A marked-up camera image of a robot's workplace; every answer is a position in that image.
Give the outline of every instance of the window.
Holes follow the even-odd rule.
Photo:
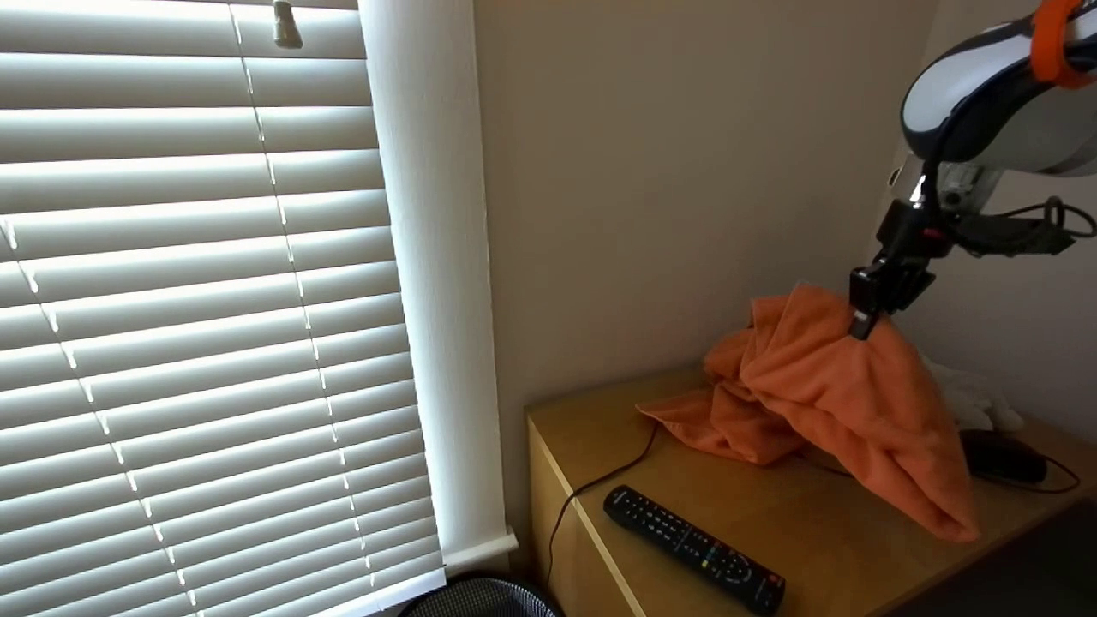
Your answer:
[[[0,614],[442,584],[354,0],[0,0]]]

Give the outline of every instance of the black object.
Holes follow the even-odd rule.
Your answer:
[[[973,478],[998,478],[1014,483],[1042,483],[1050,478],[1045,456],[1005,431],[960,431],[966,469]]]
[[[556,617],[549,597],[537,597],[530,585],[474,574],[460,576],[448,585],[409,603],[401,617]]]
[[[773,614],[786,597],[786,579],[764,569],[760,564],[748,560],[745,552],[716,542],[713,536],[692,529],[677,513],[664,512],[661,504],[648,502],[629,488],[612,488],[606,493],[606,513],[657,545],[661,552],[674,557],[734,601],[741,601],[752,614]]]

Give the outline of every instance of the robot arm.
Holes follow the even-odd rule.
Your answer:
[[[930,262],[954,244],[969,254],[1058,254],[1072,244],[1066,217],[1093,217],[1050,198],[1008,217],[985,217],[1002,171],[1093,174],[1097,86],[1033,76],[1036,22],[1014,22],[938,54],[904,98],[902,131],[922,171],[890,203],[876,257],[851,276],[851,337],[867,339],[876,315],[902,311],[931,280]],[[1097,69],[1097,5],[1069,15],[1064,63]]]

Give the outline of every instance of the black remote control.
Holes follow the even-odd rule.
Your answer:
[[[752,614],[773,614],[786,597],[786,579],[764,569],[760,564],[748,560],[745,552],[716,542],[713,536],[692,529],[677,513],[664,512],[661,504],[648,502],[629,488],[612,488],[606,493],[606,513],[657,545],[661,552],[674,557],[734,601],[741,601]]]

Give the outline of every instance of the orange cloth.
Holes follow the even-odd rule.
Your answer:
[[[956,425],[902,332],[845,337],[845,297],[795,287],[706,356],[706,393],[643,404],[702,453],[773,463],[806,444],[945,542],[980,536]]]

